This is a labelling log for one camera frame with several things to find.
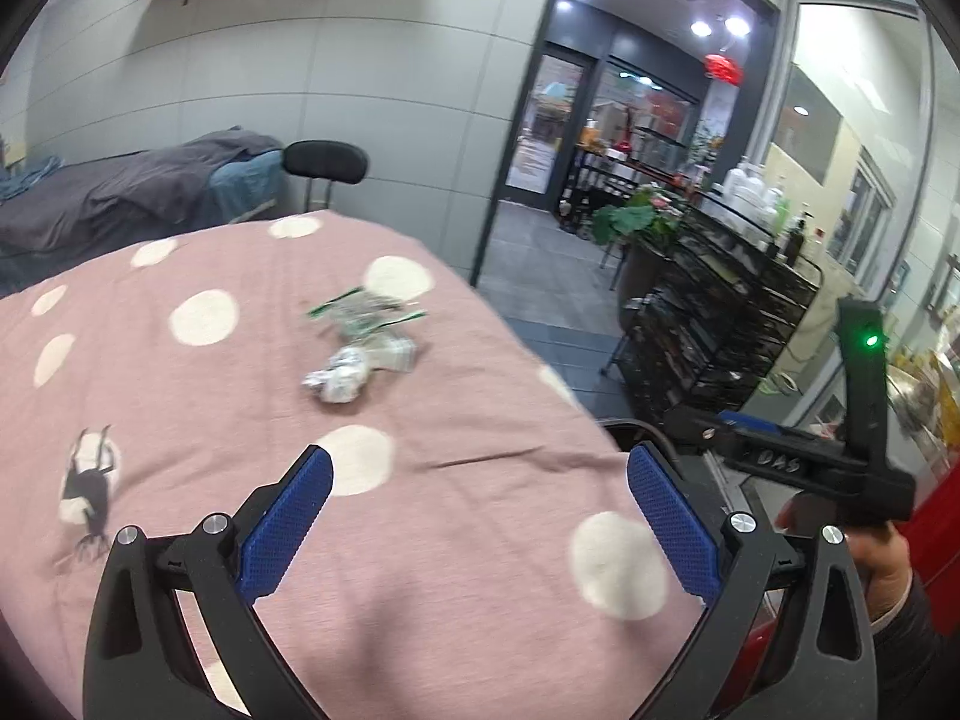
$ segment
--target red lantern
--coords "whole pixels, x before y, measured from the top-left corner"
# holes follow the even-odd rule
[[[743,82],[743,68],[728,56],[710,53],[704,57],[704,65],[707,66],[707,75],[712,79],[727,81],[733,86],[739,86]]]

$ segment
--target pink bedsheet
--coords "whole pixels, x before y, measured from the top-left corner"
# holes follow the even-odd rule
[[[418,242],[309,218],[309,234],[301,218],[131,247],[0,301],[0,610],[23,650],[79,717],[97,533],[186,532],[358,426],[330,439],[340,488],[256,604],[330,717],[628,717],[700,605],[632,502],[625,456]],[[384,255],[435,282],[410,328],[416,369],[319,404],[299,381],[337,343],[304,310]],[[106,480],[108,509],[96,480],[64,489],[73,456]]]

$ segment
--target black chair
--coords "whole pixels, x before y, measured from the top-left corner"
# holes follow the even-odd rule
[[[323,208],[330,207],[333,182],[359,184],[367,175],[370,158],[366,151],[351,143],[340,141],[297,141],[283,150],[283,170],[290,175],[310,179],[306,184],[304,213],[310,210],[310,190],[314,178],[325,178],[326,195]]]

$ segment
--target metal screw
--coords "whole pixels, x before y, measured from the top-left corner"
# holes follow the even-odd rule
[[[125,528],[121,528],[120,532],[117,533],[117,541],[121,544],[133,544],[136,541],[136,534],[136,527],[128,525]]]
[[[836,525],[824,525],[822,533],[824,538],[832,544],[839,544],[843,541],[843,531]]]
[[[203,521],[203,529],[207,533],[222,533],[227,530],[227,517],[224,517],[222,514],[210,514],[210,516]]]
[[[738,533],[752,533],[757,529],[757,521],[750,514],[744,514],[744,512],[733,514],[730,518],[730,524],[733,526],[733,530]]]

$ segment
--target blue textured pad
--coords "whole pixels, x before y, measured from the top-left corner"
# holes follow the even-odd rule
[[[642,445],[635,446],[627,460],[627,484],[683,589],[711,605],[720,594],[716,544],[680,490]]]
[[[779,425],[768,422],[766,419],[750,416],[748,413],[720,412],[717,416],[725,422],[732,422],[734,425],[750,430],[757,430],[761,433],[779,433]]]
[[[332,489],[333,461],[317,449],[243,542],[237,590],[248,604],[277,589]]]

